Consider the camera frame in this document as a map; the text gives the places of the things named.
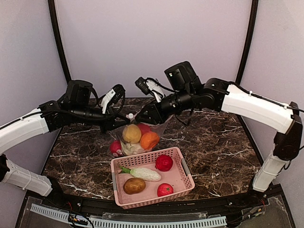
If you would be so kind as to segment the yellow fruit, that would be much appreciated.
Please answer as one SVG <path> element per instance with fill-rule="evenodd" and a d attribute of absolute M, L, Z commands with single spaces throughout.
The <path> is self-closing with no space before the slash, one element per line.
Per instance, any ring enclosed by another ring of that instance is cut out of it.
<path fill-rule="evenodd" d="M 141 131 L 135 124 L 130 124 L 123 130 L 123 139 L 127 143 L 138 143 L 141 139 L 141 136 Z"/>

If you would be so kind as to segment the orange fruit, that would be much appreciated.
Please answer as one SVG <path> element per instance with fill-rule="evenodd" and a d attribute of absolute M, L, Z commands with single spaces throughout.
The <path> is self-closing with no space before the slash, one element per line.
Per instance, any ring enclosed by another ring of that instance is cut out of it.
<path fill-rule="evenodd" d="M 146 132 L 140 140 L 140 145 L 144 150 L 153 149 L 160 141 L 160 137 L 155 132 Z"/>

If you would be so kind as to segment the clear zip top bag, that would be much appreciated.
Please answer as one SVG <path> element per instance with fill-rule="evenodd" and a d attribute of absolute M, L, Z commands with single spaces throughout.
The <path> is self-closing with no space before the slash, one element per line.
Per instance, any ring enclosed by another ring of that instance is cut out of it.
<path fill-rule="evenodd" d="M 108 153 L 113 157 L 131 156 L 152 151 L 172 118 L 162 124 L 149 124 L 135 120 L 132 113 L 126 115 L 131 121 L 128 125 L 119 127 L 110 132 L 112 141 Z"/>

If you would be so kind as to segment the red ball fruit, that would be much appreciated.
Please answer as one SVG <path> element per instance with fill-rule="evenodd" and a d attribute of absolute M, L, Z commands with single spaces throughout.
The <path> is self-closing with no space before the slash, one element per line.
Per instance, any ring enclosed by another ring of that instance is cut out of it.
<path fill-rule="evenodd" d="M 110 152 L 114 157 L 119 157 L 122 155 L 122 147 L 120 141 L 115 140 L 111 143 Z"/>

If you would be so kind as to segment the pale green cabbage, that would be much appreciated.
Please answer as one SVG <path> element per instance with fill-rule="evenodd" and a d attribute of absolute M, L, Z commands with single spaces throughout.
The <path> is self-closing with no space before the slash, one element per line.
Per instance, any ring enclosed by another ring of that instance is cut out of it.
<path fill-rule="evenodd" d="M 124 143 L 121 142 L 122 153 L 125 156 L 137 155 L 146 152 L 144 148 L 141 147 L 140 143 Z"/>

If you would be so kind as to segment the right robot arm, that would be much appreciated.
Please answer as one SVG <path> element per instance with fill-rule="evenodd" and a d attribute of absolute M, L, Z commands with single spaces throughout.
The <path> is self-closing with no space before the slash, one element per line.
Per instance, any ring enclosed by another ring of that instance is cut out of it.
<path fill-rule="evenodd" d="M 207 108 L 240 115 L 276 130 L 274 149 L 253 178 L 252 190 L 265 192 L 283 167 L 301 150 L 303 124 L 297 103 L 281 103 L 245 90 L 235 82 L 211 78 L 201 83 L 190 62 L 165 70 L 173 93 L 145 105 L 138 122 L 162 124 L 187 109 Z"/>

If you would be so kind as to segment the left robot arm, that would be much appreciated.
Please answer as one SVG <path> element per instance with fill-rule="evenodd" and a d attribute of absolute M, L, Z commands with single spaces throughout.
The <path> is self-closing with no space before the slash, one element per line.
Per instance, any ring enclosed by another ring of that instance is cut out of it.
<path fill-rule="evenodd" d="M 0 181 L 44 197 L 61 195 L 62 189 L 54 178 L 16 165 L 7 159 L 5 151 L 28 139 L 71 124 L 99 126 L 103 133 L 125 126 L 130 120 L 120 115 L 123 106 L 116 111 L 111 107 L 118 102 L 125 102 L 125 89 L 121 84 L 116 84 L 105 95 L 98 97 L 92 83 L 71 80 L 58 100 L 43 103 L 30 113 L 1 126 Z"/>

